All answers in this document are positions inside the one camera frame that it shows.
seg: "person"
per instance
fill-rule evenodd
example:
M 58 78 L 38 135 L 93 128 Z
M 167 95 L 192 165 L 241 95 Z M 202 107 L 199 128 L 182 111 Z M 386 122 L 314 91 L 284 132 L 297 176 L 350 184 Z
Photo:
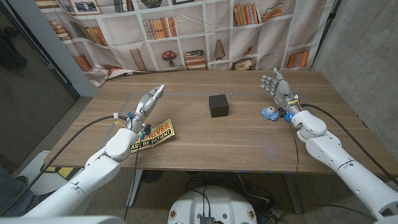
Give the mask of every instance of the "person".
M 0 212 L 5 209 L 14 201 L 14 199 L 27 187 L 27 178 L 18 177 L 12 178 L 0 166 Z M 7 211 L 5 217 L 21 217 L 27 212 L 32 210 L 39 203 L 39 196 L 34 195 L 29 189 L 26 194 Z

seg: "yellow warning sign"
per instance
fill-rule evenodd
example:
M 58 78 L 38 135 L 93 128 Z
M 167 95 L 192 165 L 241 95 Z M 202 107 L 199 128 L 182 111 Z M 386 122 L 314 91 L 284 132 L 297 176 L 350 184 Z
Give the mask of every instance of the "yellow warning sign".
M 158 127 L 152 129 L 150 131 L 150 134 L 145 136 L 145 138 L 140 143 L 139 150 L 141 151 L 150 147 L 154 147 L 173 135 L 174 135 L 173 124 L 171 120 L 168 119 L 167 121 L 158 125 Z M 140 137 L 141 133 L 138 133 L 138 138 L 136 143 L 130 146 L 131 153 L 137 152 Z

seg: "wooden table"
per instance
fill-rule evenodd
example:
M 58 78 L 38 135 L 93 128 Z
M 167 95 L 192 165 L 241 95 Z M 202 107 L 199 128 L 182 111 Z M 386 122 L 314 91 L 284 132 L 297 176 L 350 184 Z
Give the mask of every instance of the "wooden table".
M 282 72 L 302 103 L 317 105 L 340 120 L 357 140 L 390 173 L 398 174 L 398 164 L 365 127 L 320 72 Z M 153 127 L 171 119 L 175 137 L 156 147 L 139 152 L 138 169 L 206 170 L 236 172 L 295 172 L 296 148 L 292 132 L 284 119 L 265 121 L 260 112 L 277 107 L 273 98 L 260 88 L 263 71 L 182 71 L 134 75 L 108 81 L 64 134 L 48 161 L 82 126 L 94 119 L 126 114 L 134 110 L 141 96 L 153 87 L 165 84 L 164 96 L 147 118 Z M 229 116 L 211 118 L 210 95 L 225 94 Z M 370 159 L 346 133 L 323 113 L 310 109 L 324 120 L 328 130 L 338 136 L 344 149 L 375 174 L 381 174 Z M 53 166 L 83 167 L 117 129 L 108 119 L 83 131 L 55 160 Z M 307 152 L 297 140 L 300 173 L 333 173 Z M 135 156 L 122 162 L 134 167 Z

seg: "gray wall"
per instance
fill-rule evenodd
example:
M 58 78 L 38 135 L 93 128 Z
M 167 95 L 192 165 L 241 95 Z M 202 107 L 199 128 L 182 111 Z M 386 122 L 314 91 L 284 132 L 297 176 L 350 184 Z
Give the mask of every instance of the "gray wall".
M 62 41 L 57 37 L 33 0 L 9 0 L 37 40 L 79 92 L 80 96 L 94 96 L 99 90 L 80 70 Z
M 321 71 L 398 161 L 398 1 L 343 0 L 312 70 Z

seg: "robotic hand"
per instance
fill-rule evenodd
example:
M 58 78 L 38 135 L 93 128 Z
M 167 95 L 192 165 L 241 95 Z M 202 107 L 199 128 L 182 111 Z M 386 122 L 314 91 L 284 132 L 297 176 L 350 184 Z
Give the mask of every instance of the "robotic hand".
M 154 109 L 157 100 L 163 96 L 164 85 L 153 88 L 149 93 L 145 94 L 138 102 L 132 117 L 127 121 L 127 129 L 136 133 L 142 131 L 143 122 Z
M 300 112 L 298 97 L 293 95 L 289 84 L 284 80 L 278 69 L 274 68 L 274 73 L 276 74 L 276 79 L 266 75 L 262 76 L 261 88 L 267 90 L 274 97 L 275 103 L 289 113 L 296 114 Z

